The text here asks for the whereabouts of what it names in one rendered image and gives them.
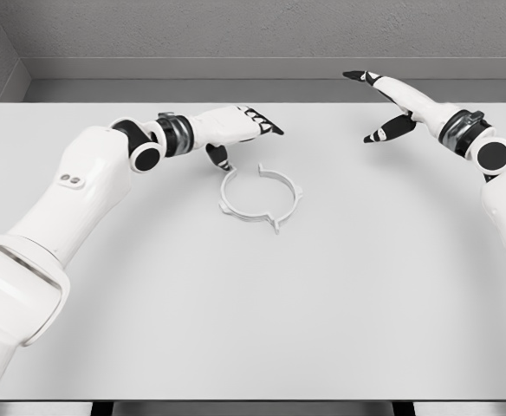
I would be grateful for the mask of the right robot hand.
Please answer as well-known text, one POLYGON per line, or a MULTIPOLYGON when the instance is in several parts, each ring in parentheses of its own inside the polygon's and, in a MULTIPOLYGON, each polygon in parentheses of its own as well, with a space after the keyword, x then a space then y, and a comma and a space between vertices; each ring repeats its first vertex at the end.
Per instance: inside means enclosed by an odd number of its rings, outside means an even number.
POLYGON ((418 123, 424 124, 432 137, 438 138, 445 122, 449 119, 450 109, 447 105, 435 102, 400 80, 363 70, 345 71, 342 75, 349 80, 370 85, 402 111, 401 115, 367 135, 363 139, 365 143, 397 139, 411 132, 418 123))

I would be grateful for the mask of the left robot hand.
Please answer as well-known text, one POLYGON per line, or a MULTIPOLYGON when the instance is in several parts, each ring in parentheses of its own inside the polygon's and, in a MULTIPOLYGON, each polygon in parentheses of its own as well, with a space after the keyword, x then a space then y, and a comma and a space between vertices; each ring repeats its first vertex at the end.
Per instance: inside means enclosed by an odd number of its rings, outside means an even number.
POLYGON ((226 147, 253 140, 266 133, 284 135, 284 131, 252 107, 228 106, 209 110, 189 119, 193 131, 193 149, 205 146, 212 163, 230 171, 226 147))

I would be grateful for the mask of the white pipe clamp half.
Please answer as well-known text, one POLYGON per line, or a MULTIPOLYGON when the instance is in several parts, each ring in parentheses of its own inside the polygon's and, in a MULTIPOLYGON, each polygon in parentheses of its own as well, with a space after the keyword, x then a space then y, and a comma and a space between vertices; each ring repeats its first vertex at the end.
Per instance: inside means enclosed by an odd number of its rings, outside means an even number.
POLYGON ((234 218, 240 219, 245 222, 262 222, 266 221, 273 228, 276 227, 276 220, 268 213, 247 213, 245 211, 241 211, 234 207, 227 198, 226 188, 227 185, 237 176, 237 169, 235 167, 231 168, 222 181, 220 185, 220 200, 218 202, 218 206, 221 209, 222 213, 230 215, 234 218))
POLYGON ((277 182, 280 182, 290 192, 291 195, 290 206, 284 213, 276 215, 272 214, 271 212, 265 212, 260 215, 260 219, 268 223, 272 227, 274 233, 276 235, 279 235, 281 232, 281 228, 296 213, 303 196, 303 190, 287 174, 273 169, 269 169, 265 167, 263 164, 258 165, 258 174, 262 178, 273 179, 277 182))

